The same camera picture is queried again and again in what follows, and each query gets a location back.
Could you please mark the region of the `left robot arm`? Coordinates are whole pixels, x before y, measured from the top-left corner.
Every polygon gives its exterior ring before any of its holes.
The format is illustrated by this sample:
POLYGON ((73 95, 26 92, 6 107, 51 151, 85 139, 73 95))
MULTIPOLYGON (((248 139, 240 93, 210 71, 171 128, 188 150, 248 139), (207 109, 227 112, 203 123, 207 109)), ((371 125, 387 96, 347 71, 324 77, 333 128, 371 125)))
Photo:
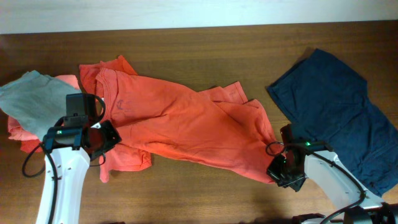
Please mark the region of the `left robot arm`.
POLYGON ((110 121, 50 128, 44 137, 45 180, 37 223, 78 223, 90 162, 121 141, 110 121))

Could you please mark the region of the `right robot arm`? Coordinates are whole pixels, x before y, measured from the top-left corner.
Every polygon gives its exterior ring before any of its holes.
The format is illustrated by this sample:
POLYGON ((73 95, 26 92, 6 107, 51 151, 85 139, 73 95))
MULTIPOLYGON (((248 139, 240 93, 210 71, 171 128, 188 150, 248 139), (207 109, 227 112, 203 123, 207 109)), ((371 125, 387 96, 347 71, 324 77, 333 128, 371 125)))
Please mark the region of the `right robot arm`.
POLYGON ((299 224, 397 223, 397 205, 386 203, 367 189, 340 161, 325 141, 304 137, 293 124, 280 130, 282 141, 269 143, 273 158, 267 175, 279 186, 298 192, 307 179, 314 181, 332 201, 336 211, 298 215, 299 224))

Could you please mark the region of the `orange red t-shirt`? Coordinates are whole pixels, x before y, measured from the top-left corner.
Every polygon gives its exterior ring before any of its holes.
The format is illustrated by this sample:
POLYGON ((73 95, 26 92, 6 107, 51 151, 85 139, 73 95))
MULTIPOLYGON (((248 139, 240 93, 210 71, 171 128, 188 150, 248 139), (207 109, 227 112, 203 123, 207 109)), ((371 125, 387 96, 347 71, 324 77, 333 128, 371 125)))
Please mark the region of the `orange red t-shirt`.
POLYGON ((249 100, 239 82, 197 92, 140 76, 124 57, 79 70, 83 88, 104 100, 104 118, 121 137, 101 161, 102 182, 112 170, 150 167, 154 154, 272 182, 265 148, 275 141, 273 128, 262 104, 249 100))

